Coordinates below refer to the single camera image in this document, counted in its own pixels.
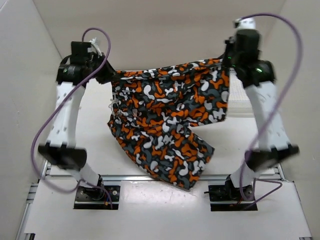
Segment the orange black camouflage shorts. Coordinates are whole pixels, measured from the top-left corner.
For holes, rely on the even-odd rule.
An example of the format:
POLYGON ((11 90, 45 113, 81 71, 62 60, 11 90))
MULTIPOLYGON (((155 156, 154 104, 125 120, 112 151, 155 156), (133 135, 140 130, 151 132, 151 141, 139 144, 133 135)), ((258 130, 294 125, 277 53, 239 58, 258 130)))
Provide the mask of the orange black camouflage shorts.
POLYGON ((226 119, 229 73, 220 58, 117 71, 109 129, 141 170, 189 190, 215 151, 192 129, 226 119))

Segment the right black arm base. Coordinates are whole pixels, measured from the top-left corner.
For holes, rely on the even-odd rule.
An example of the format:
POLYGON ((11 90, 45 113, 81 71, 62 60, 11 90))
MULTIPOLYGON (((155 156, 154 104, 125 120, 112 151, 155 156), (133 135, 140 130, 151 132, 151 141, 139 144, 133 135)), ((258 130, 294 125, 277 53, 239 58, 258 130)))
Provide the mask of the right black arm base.
POLYGON ((252 201, 243 199, 240 189, 233 186, 230 175, 227 176, 224 184, 211 184, 204 192, 209 196, 211 212, 257 211, 253 186, 250 184, 243 187, 243 193, 247 199, 253 197, 252 201))

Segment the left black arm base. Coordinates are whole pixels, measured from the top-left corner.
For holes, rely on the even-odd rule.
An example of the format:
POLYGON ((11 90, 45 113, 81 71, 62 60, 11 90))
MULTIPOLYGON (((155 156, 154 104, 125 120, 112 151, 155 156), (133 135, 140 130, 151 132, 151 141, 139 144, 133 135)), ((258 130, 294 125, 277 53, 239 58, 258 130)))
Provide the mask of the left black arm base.
POLYGON ((73 208, 75 210, 118 210, 121 186, 106 183, 105 190, 79 186, 75 193, 73 208))

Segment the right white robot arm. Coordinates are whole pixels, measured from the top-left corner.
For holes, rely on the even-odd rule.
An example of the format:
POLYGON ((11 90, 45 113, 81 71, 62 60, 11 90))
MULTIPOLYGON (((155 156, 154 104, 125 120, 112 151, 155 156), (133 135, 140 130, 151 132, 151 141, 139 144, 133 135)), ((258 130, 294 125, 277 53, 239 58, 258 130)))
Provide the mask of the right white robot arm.
POLYGON ((276 77, 270 61, 259 58, 260 33, 255 29, 237 30, 227 52, 230 66, 250 100, 258 133, 258 143, 245 152, 246 163, 226 180, 224 193, 230 200, 238 199, 242 187, 249 187, 254 178, 300 149, 288 138, 281 115, 274 109, 277 101, 276 77))

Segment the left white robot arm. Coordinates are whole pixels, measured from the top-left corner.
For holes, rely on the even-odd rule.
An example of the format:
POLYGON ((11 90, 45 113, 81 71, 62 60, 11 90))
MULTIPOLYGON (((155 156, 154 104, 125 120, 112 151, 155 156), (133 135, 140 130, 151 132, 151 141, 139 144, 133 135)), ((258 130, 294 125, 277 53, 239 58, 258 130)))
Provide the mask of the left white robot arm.
POLYGON ((51 130, 45 143, 38 146, 38 153, 51 165, 69 172, 82 187, 88 188, 87 194, 93 200, 103 198, 105 188, 100 175, 87 163, 87 151, 76 146, 76 126, 87 82, 98 79, 99 72, 111 77, 115 71, 96 39, 73 41, 71 55, 60 62, 57 70, 55 111, 49 120, 51 130))

